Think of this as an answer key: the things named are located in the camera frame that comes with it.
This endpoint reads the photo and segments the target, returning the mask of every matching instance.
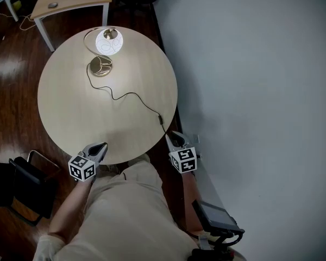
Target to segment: desk leg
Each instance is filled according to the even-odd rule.
[[[109,3],[105,3],[103,7],[103,26],[108,24]]]
[[[12,7],[11,1],[10,0],[5,0],[7,8],[9,8],[13,18],[15,19],[15,21],[18,21],[18,16],[14,10],[14,8]]]
[[[43,39],[45,40],[47,46],[49,47],[49,49],[53,52],[54,51],[54,47],[51,43],[51,40],[49,39],[49,36],[46,32],[46,29],[45,27],[43,26],[43,23],[41,22],[41,19],[39,18],[36,18],[34,19],[35,23],[36,23],[36,26],[38,27]]]

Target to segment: round wooden table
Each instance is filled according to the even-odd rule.
[[[121,50],[110,56],[112,71],[105,77],[89,72],[94,86],[109,86],[118,98],[136,92],[150,108],[161,114],[164,128],[170,125],[177,105],[177,83],[164,52],[149,38],[128,28]],[[86,74],[95,57],[83,44],[89,30],[65,41],[43,69],[37,102],[48,135],[73,156],[94,142],[105,141],[108,152],[102,164],[122,163],[152,148],[164,135],[158,115],[136,95],[118,101],[110,90],[92,88]]]

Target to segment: lamp base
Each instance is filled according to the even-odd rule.
[[[112,70],[112,60],[107,56],[96,56],[90,62],[90,70],[94,76],[106,76]]]

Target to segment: black cable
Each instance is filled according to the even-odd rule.
[[[199,236],[194,235],[194,234],[192,234],[191,232],[189,232],[188,230],[186,230],[184,227],[181,226],[181,224],[177,221],[177,219],[176,219],[173,215],[172,215],[172,217],[173,217],[173,220],[175,221],[175,223],[177,224],[177,226],[178,226],[182,231],[184,231],[188,236],[190,236],[190,237],[192,237],[192,238],[195,238],[196,240],[199,240]],[[231,242],[229,242],[229,243],[222,244],[222,246],[225,246],[225,247],[227,247],[227,246],[233,246],[233,245],[239,243],[239,241],[240,241],[242,238],[243,238],[243,234],[240,233],[240,234],[238,234],[238,238],[237,238],[236,240],[231,241]],[[211,240],[208,240],[208,242],[209,242],[210,245],[212,245],[212,246],[216,246],[216,242],[211,241]]]
[[[109,88],[110,91],[111,91],[111,98],[112,98],[114,101],[119,100],[120,98],[123,98],[124,96],[126,96],[126,95],[128,95],[128,94],[136,95],[136,96],[140,99],[140,101],[142,102],[142,104],[145,105],[146,108],[148,108],[149,110],[151,110],[151,111],[153,111],[153,112],[155,112],[155,113],[158,114],[159,123],[160,123],[160,125],[162,126],[162,129],[163,129],[164,133],[165,133],[165,134],[167,133],[167,132],[165,131],[164,127],[163,127],[163,117],[162,117],[162,115],[160,115],[160,113],[157,112],[156,110],[153,110],[152,108],[148,107],[148,106],[145,104],[145,102],[143,102],[143,100],[141,99],[141,97],[140,97],[137,93],[135,93],[135,92],[128,92],[128,93],[125,93],[124,95],[122,95],[122,96],[119,97],[119,98],[114,98],[114,95],[113,95],[113,93],[112,93],[112,89],[111,89],[111,87],[109,87],[109,86],[102,86],[102,87],[95,87],[95,86],[93,86],[92,81],[91,81],[91,78],[89,77],[89,74],[88,74],[88,67],[89,67],[89,65],[90,65],[90,64],[87,65],[86,73],[87,73],[87,76],[88,76],[88,79],[89,79],[89,83],[91,84],[91,86],[92,86],[94,89]]]

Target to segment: wooden floor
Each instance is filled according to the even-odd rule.
[[[18,14],[26,15],[32,9],[21,9]],[[0,5],[0,13],[9,15],[5,5]],[[14,22],[13,18],[0,16],[0,162],[9,158],[26,157],[32,150],[38,150],[60,165],[63,170],[58,175],[59,190],[53,213],[74,187],[74,180],[68,175],[64,153],[46,133],[37,108],[37,87],[43,67],[52,55],[38,29],[19,29],[23,18]],[[44,24],[53,43],[58,47],[72,35],[96,27],[102,23],[102,7],[77,9],[56,14],[44,19]],[[23,28],[35,24],[25,21]],[[130,28],[129,13],[117,12],[109,16],[108,25]],[[152,18],[144,13],[136,14],[134,30],[144,34],[158,44]],[[174,119],[170,129],[177,129]],[[180,174],[168,162],[165,139],[161,139],[148,152],[152,164],[163,180],[163,190],[169,208],[178,220],[184,218],[183,186]],[[14,202],[23,215],[29,218],[36,214]],[[37,227],[30,227],[6,208],[0,208],[0,254],[8,260],[31,260],[36,242],[48,230],[49,220],[42,219]]]

